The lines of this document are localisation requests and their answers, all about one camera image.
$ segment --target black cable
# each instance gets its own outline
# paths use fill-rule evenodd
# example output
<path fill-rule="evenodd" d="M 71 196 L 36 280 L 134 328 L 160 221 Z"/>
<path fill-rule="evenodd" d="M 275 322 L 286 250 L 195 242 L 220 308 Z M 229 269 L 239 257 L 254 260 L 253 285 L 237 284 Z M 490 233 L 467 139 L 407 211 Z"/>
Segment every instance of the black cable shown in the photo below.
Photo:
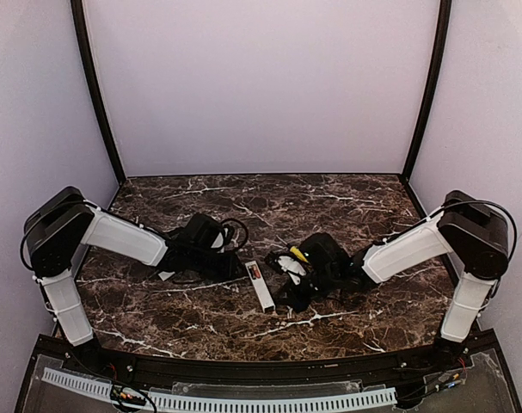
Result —
<path fill-rule="evenodd" d="M 515 250 L 517 249 L 517 241 L 519 238 L 519 235 L 518 235 L 519 232 L 517 230 L 517 224 L 515 223 L 515 219 L 513 218 L 511 213 L 505 207 L 501 206 L 500 204 L 496 204 L 495 202 L 492 202 L 491 200 L 462 200 L 460 202 L 456 202 L 453 204 L 444 205 L 444 206 L 440 207 L 435 212 L 431 213 L 431 215 L 428 218 L 434 218 L 442 211 L 446 211 L 448 209 L 452 209 L 455 207 L 460 207 L 462 205 L 488 205 L 488 206 L 499 209 L 509 218 L 509 221 L 511 222 L 511 226 L 513 227 L 513 245 L 511 246 L 511 251 L 509 252 L 509 257 L 507 258 L 507 260 L 509 262 L 511 262 L 511 259 L 513 258 L 513 254 L 514 254 Z"/>
<path fill-rule="evenodd" d="M 436 377 L 430 379 L 428 382 L 426 382 L 426 383 L 425 383 L 424 385 L 422 385 L 421 387 L 418 387 L 418 388 L 415 389 L 414 391 L 411 391 L 410 393 L 408 393 L 408 394 L 402 396 L 401 398 L 398 398 L 397 400 L 398 400 L 398 401 L 408 401 L 408 400 L 406 400 L 406 398 L 408 398 L 409 396 L 411 396 L 411 395 L 417 393 L 418 391 L 423 390 L 423 389 L 424 389 L 425 387 L 427 387 L 428 385 L 431 385 L 431 384 L 434 383 L 435 381 L 439 380 L 439 379 L 442 377 L 442 375 L 443 375 L 444 373 L 445 373 L 445 372 L 440 372 L 440 373 L 438 373 L 438 375 L 437 375 Z"/>
<path fill-rule="evenodd" d="M 332 301 L 336 301 L 336 302 L 338 302 L 338 303 L 341 304 L 341 305 L 345 305 L 345 303 L 343 303 L 342 300 L 340 300 L 340 299 L 336 299 L 335 297 L 326 297 L 325 299 L 329 299 L 329 300 L 332 300 Z"/>
<path fill-rule="evenodd" d="M 436 365 L 432 364 L 431 366 L 426 367 L 394 367 L 393 370 L 397 372 L 425 372 L 428 373 L 429 370 L 432 370 Z"/>
<path fill-rule="evenodd" d="M 494 288 L 492 288 L 492 291 L 490 292 L 490 298 L 492 299 L 495 297 L 495 295 L 498 293 L 498 290 L 500 289 L 501 284 L 501 277 L 498 278 L 498 282 L 495 283 Z"/>
<path fill-rule="evenodd" d="M 79 366 L 81 366 L 87 373 L 89 373 L 90 375 L 92 376 L 95 376 L 95 377 L 98 377 L 100 379 L 105 379 L 105 380 L 108 380 L 110 381 L 111 383 L 115 383 L 116 385 L 121 385 L 123 387 L 127 387 L 131 390 L 134 390 L 136 393 L 139 393 L 141 396 L 143 396 L 146 400 L 148 400 L 148 403 L 151 404 L 151 407 L 153 408 L 154 410 L 154 413 L 157 413 L 157 406 L 156 404 L 154 403 L 154 401 L 150 398 L 150 396 L 148 396 L 144 391 L 142 390 L 139 390 L 135 387 L 132 387 L 131 385 L 128 385 L 127 383 L 124 383 L 122 381 L 119 381 L 117 379 L 110 379 L 108 376 L 104 376 L 102 374 L 99 374 L 99 373 L 95 373 L 93 372 L 92 370 L 90 370 L 88 367 L 86 367 L 80 360 L 79 358 L 70 350 L 68 352 L 69 355 L 71 355 L 73 357 L 73 359 L 77 362 L 77 364 Z"/>
<path fill-rule="evenodd" d="M 306 262 L 303 262 L 303 261 L 298 261 L 297 259 L 295 259 L 294 257 L 292 257 L 296 262 L 298 262 L 299 265 L 303 266 L 304 264 L 306 264 Z M 285 269 L 284 270 L 286 273 L 288 274 L 291 274 L 291 275 L 296 275 L 297 277 L 299 278 L 304 278 L 306 277 L 310 271 L 307 273 L 306 271 L 304 271 L 304 274 L 300 274 L 300 273 L 296 273 L 295 271 L 291 271 L 290 269 Z"/>
<path fill-rule="evenodd" d="M 233 222 L 235 224 L 238 224 L 240 225 L 242 228 L 243 228 L 243 232 L 244 232 L 244 236 L 243 236 L 243 240 L 241 243 L 239 243 L 236 248 L 232 249 L 232 250 L 228 250 L 228 251 L 225 251 L 225 252 L 237 252 L 239 251 L 240 249 L 242 249 L 245 244 L 249 241 L 249 230 L 247 228 L 247 226 L 242 222 L 240 221 L 239 219 L 235 219 L 235 218 L 227 218 L 227 219 L 223 219 L 220 224 L 221 225 L 224 225 L 226 224 L 227 222 Z"/>
<path fill-rule="evenodd" d="M 34 268 L 28 264 L 28 262 L 26 261 L 24 255 L 23 255 L 23 250 L 24 250 L 24 246 L 26 244 L 26 241 L 28 240 L 28 237 L 29 237 L 29 234 L 31 233 L 31 231 L 38 225 L 40 224 L 46 217 L 48 217 L 49 215 L 51 215 L 52 213 L 55 213 L 57 210 L 59 209 L 62 209 L 63 207 L 69 207 L 69 206 L 73 206 L 73 205 L 88 205 L 89 207 L 93 207 L 93 208 L 97 208 L 98 206 L 93 204 L 92 202 L 90 201 L 87 201 L 87 200 L 71 200 L 71 201 L 67 201 L 67 202 L 64 202 L 63 204 L 57 204 L 54 208 L 52 208 L 50 211 L 48 211 L 47 213 L 45 213 L 44 215 L 41 215 L 39 217 L 39 219 L 37 219 L 29 228 L 27 231 L 24 232 L 23 234 L 23 237 L 21 239 L 21 242 L 20 242 L 20 260 L 21 260 L 21 263 L 23 264 L 23 266 L 25 268 L 27 268 L 29 271 L 34 271 Z"/>
<path fill-rule="evenodd" d="M 191 284 L 200 284 L 204 280 L 199 278 L 198 280 L 183 280 L 183 281 L 176 281 L 174 278 L 176 277 L 176 274 L 169 278 L 169 281 L 171 281 L 173 284 L 177 286 L 189 286 Z"/>
<path fill-rule="evenodd" d="M 428 391 L 427 393 L 425 394 L 422 394 L 421 396 L 418 396 L 417 398 L 399 398 L 397 399 L 399 402 L 415 402 L 417 400 L 422 400 L 434 393 L 436 393 L 437 390 L 436 389 L 432 389 L 431 391 Z"/>

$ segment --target black metal frame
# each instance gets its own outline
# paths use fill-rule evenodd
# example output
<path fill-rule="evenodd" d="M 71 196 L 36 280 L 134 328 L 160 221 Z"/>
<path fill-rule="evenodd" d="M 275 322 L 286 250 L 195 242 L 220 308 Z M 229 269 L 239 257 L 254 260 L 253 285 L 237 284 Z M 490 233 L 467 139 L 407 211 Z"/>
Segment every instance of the black metal frame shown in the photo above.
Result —
<path fill-rule="evenodd" d="M 522 412 L 511 374 L 493 330 L 477 332 L 467 341 L 470 354 L 493 348 L 501 364 L 513 405 Z M 87 373 L 66 358 L 71 345 L 60 339 L 39 336 L 21 385 L 15 412 L 22 412 L 25 397 L 39 354 L 64 361 L 64 367 Z M 401 367 L 404 361 L 422 359 L 432 346 L 411 348 L 391 353 L 372 354 L 320 361 L 193 361 L 169 357 L 154 357 L 103 349 L 102 352 L 126 375 L 126 366 L 133 366 L 126 379 L 129 385 L 148 390 L 150 387 L 170 389 L 175 382 L 215 385 L 308 385 L 338 381 L 361 380 L 363 386 L 386 384 L 391 387 L 422 383 L 428 372 L 416 372 Z"/>
<path fill-rule="evenodd" d="M 114 206 L 114 202 L 115 202 L 115 200 L 117 200 L 117 197 L 120 194 L 122 188 L 123 188 L 123 184 L 121 183 L 117 187 L 117 190 L 115 191 L 114 197 L 112 198 L 111 201 L 109 201 L 109 205 L 106 208 L 108 211 L 110 211 L 112 209 L 112 207 Z M 75 270 L 74 280 L 79 280 L 79 277 L 81 276 L 81 270 L 83 269 L 83 265 L 85 265 L 87 259 L 89 258 L 90 248 L 91 247 L 89 245 L 87 245 L 85 247 L 85 252 L 83 254 L 83 258 L 81 259 L 81 261 L 79 262 L 79 265 L 77 266 L 77 269 Z M 59 331 L 60 331 L 60 323 L 57 321 L 54 324 L 54 327 L 52 328 L 51 336 L 55 337 L 58 334 Z"/>
<path fill-rule="evenodd" d="M 106 146 L 107 155 L 114 170 L 117 182 L 121 185 L 125 182 L 126 176 L 121 163 L 120 155 L 117 152 L 114 136 L 107 120 L 106 108 L 100 92 L 100 84 L 96 75 L 95 63 L 90 50 L 89 35 L 87 32 L 87 22 L 83 9 L 83 0 L 71 0 L 71 12 L 73 13 L 73 24 L 75 25 L 75 33 L 77 36 L 77 44 L 81 53 L 81 61 L 83 62 L 83 70 L 87 78 L 89 86 L 90 100 L 95 109 L 96 121 Z"/>
<path fill-rule="evenodd" d="M 400 180 L 400 183 L 404 187 L 404 190 L 406 191 L 406 194 L 409 197 L 409 200 L 412 201 L 412 204 L 414 205 L 415 211 L 419 214 L 420 218 L 425 218 L 427 216 L 427 212 L 419 202 L 419 198 L 417 198 L 417 194 L 415 194 L 414 190 L 412 189 L 411 185 L 409 184 L 409 180 L 406 179 L 404 176 L 398 176 L 398 179 Z M 450 275 L 451 282 L 454 286 L 456 286 L 459 283 L 459 275 L 456 271 L 456 268 L 451 263 L 450 256 L 447 254 L 440 256 L 439 259 L 442 262 L 442 265 L 444 265 L 444 268 L 446 268 L 446 271 L 448 272 L 448 275 Z"/>
<path fill-rule="evenodd" d="M 90 49 L 89 35 L 87 31 L 87 23 L 83 10 L 83 0 L 71 0 L 71 10 L 73 13 L 73 22 L 77 35 L 77 43 L 81 53 L 81 60 L 83 62 L 83 70 L 87 78 L 87 85 L 89 86 L 90 99 L 93 103 L 96 120 L 101 130 L 102 139 L 106 146 L 106 151 L 109 160 L 112 164 L 115 176 L 120 185 L 126 180 L 123 164 L 121 163 L 120 155 L 117 152 L 114 135 L 112 134 L 109 121 L 107 119 L 106 108 L 101 96 L 100 85 L 98 83 L 98 76 L 96 75 L 94 60 Z M 450 21 L 451 0 L 440 0 L 439 19 L 436 27 L 436 35 L 434 37 L 433 54 L 431 57 L 431 64 L 429 65 L 429 72 L 427 74 L 427 83 L 425 85 L 425 92 L 421 101 L 421 107 L 417 122 L 415 124 L 414 136 L 412 138 L 406 163 L 402 171 L 401 177 L 405 181 L 409 181 L 414 170 L 415 161 L 421 148 L 421 141 L 427 127 L 428 117 L 433 105 L 434 92 L 436 90 L 439 79 L 440 66 L 442 65 L 442 57 L 444 55 L 446 34 L 448 32 L 448 23 Z"/>
<path fill-rule="evenodd" d="M 444 47 L 446 43 L 446 35 L 448 33 L 448 23 L 450 22 L 451 0 L 440 0 L 439 20 L 436 25 L 436 35 L 434 36 L 433 55 L 431 56 L 431 64 L 427 75 L 427 83 L 425 84 L 425 92 L 419 109 L 417 123 L 415 124 L 414 136 L 409 146 L 406 163 L 402 170 L 402 178 L 409 181 L 414 171 L 415 161 L 419 155 L 421 142 L 427 128 L 431 106 L 433 105 L 434 92 L 437 82 L 439 81 L 440 66 L 442 65 L 442 57 L 444 56 Z"/>

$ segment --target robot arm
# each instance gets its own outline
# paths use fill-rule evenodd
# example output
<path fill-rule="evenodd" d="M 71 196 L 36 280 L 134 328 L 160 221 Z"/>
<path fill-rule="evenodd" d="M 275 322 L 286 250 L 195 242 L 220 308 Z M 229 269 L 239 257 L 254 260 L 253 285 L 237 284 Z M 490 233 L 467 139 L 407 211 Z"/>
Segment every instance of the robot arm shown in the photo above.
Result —
<path fill-rule="evenodd" d="M 276 300 L 303 311 L 315 296 L 335 289 L 365 291 L 407 268 L 455 252 L 465 269 L 440 335 L 462 342 L 507 270 L 507 247 L 505 219 L 480 201 L 453 191 L 435 214 L 352 257 L 329 234 L 317 233 L 299 245 L 302 254 L 270 253 L 266 262 L 291 276 Z"/>
<path fill-rule="evenodd" d="M 215 281 L 243 272 L 235 251 L 224 251 L 235 229 L 225 221 L 196 213 L 183 228 L 162 233 L 113 216 L 68 187 L 31 215 L 24 225 L 34 279 L 50 304 L 66 338 L 78 346 L 93 338 L 71 273 L 79 245 L 94 245 L 129 256 L 171 276 L 187 269 Z"/>

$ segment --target small white box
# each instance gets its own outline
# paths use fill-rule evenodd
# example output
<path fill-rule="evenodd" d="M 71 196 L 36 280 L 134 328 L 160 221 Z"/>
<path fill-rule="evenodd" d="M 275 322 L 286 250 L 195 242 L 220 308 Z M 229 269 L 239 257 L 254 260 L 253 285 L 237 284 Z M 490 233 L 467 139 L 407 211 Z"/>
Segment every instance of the small white box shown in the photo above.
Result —
<path fill-rule="evenodd" d="M 275 310 L 276 307 L 272 300 L 272 295 L 270 295 L 270 292 L 268 291 L 267 283 L 264 281 L 264 278 L 262 278 L 261 269 L 259 268 L 257 261 L 247 262 L 245 268 L 249 273 L 249 278 L 251 279 L 253 288 L 257 293 L 262 310 L 264 312 Z"/>

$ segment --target yellow object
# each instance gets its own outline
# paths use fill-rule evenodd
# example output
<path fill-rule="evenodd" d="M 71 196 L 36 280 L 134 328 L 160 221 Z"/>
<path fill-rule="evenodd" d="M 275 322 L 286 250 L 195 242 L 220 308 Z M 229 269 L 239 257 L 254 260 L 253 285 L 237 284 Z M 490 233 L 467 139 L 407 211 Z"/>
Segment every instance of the yellow object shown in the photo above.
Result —
<path fill-rule="evenodd" d="M 302 262 L 306 262 L 306 263 L 309 263 L 309 260 L 306 259 L 306 257 L 303 255 L 303 253 L 299 250 L 299 248 L 297 247 L 291 247 L 289 249 L 291 251 L 291 253 L 293 255 L 295 255 L 295 257 L 297 257 L 299 260 L 301 260 Z"/>

